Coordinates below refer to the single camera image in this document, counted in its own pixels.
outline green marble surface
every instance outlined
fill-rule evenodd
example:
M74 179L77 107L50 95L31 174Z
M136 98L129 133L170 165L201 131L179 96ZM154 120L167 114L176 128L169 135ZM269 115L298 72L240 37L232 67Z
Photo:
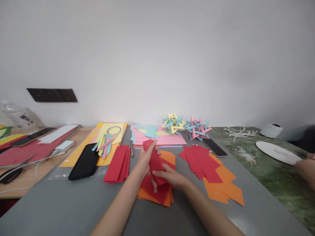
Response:
M212 127L210 134L219 141L248 171L264 185L313 235L315 235L315 193L308 183L296 173L293 166L282 163L262 152L255 145L256 141L230 137L224 127ZM258 130L248 127L246 130ZM264 137L255 137L264 141ZM300 158L305 159L306 152L282 139L269 139L267 142L283 147ZM238 155L237 147L255 157L252 165Z

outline orange paper sheet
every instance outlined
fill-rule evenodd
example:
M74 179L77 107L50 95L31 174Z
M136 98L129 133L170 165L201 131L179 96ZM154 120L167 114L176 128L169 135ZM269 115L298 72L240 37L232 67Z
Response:
M160 155L161 158L163 158L164 160L168 161L169 163L173 165L176 165L176 156L173 153L168 152L168 151L163 151L163 150L160 150L160 152L161 152L161 155ZM147 191L145 191L142 188L139 189L137 198L146 199L146 200L160 204L154 197L152 197ZM170 207L171 202L174 202L172 187L170 187L169 193L163 205L166 207Z
M209 154L221 166L216 169L216 172L222 179L223 183L209 183L206 178L203 179L208 197L212 200L228 204L228 199L233 199L244 206L242 190L231 182L236 176L230 172L223 163L212 153Z
M73 150L73 152L63 161L63 163L60 165L60 167L74 167L75 163L79 159L83 149L86 145L88 145L95 136L98 135L99 129L102 127L104 123L98 123L97 126L91 131L91 133L82 141L82 143L79 144L79 146ZM126 130L128 124L124 125L124 131ZM114 153L116 151L116 148L119 146L120 143L113 144L110 153L107 155L106 159L103 159L100 157L98 159L97 166L107 166L111 163L112 158L114 156Z

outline black smartphone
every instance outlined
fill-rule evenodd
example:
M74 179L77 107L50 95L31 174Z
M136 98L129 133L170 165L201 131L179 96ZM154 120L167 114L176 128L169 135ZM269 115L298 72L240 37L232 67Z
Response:
M98 151L92 150L95 144L88 144L85 146L79 159L76 161L76 164L69 174L69 180L82 179L94 174L96 164L99 159Z
M11 143L10 145L11 146L14 146L14 147L23 147L25 146L26 144L29 144L43 136L45 136L46 134L49 134L53 131L57 130L57 128L45 128L45 129L42 129L36 133L33 133L25 138L22 138L14 143Z
M212 139L204 138L202 141L216 156L227 156L226 152L223 151Z

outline metal ring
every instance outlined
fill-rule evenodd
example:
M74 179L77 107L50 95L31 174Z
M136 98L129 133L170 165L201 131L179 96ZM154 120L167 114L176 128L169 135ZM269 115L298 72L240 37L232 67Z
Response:
M118 133L116 133L116 134L110 134L108 131L109 131L110 129L112 129L112 128L119 128ZM120 134L120 132L121 132L121 128L120 128L119 126L110 127L110 128L106 131L106 133L107 133L108 135L111 135L111 136L118 135L118 134Z

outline bottle label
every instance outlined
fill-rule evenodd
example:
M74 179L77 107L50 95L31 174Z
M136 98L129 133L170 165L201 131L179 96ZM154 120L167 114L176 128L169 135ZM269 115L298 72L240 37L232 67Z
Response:
M34 126L34 122L27 116L26 112L17 112L7 114L7 116L17 125L20 129L26 129Z

